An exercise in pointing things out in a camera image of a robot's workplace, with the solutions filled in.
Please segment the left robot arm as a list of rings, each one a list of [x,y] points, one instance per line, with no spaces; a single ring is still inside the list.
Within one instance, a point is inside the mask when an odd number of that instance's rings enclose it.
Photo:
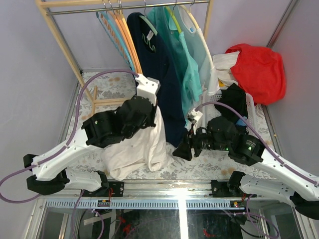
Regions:
[[[154,127],[156,111],[156,99],[133,96],[115,110],[94,114],[52,150],[42,155],[25,155],[24,165],[32,171],[26,180],[28,190],[44,196],[63,189],[83,190],[87,196],[108,195],[110,186],[104,172],[76,171],[70,164],[94,150],[131,139],[138,131]]]

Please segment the white t shirt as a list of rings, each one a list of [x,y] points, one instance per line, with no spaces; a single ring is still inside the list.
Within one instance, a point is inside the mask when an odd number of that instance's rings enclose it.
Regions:
[[[132,138],[104,149],[102,159],[109,176],[122,181],[144,165],[155,172],[173,163],[173,157],[166,150],[160,108],[156,111],[155,124],[155,127],[140,129]]]

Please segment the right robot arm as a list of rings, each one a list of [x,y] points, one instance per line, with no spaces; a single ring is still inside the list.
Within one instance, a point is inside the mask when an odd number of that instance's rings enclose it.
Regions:
[[[275,177],[275,180],[262,180],[235,171],[227,183],[230,195],[269,197],[294,207],[308,218],[318,220],[318,177],[277,155],[259,138],[240,133],[234,123],[224,117],[216,117],[208,122],[206,128],[188,132],[173,155],[190,161],[204,149],[227,152],[235,162],[259,168]]]

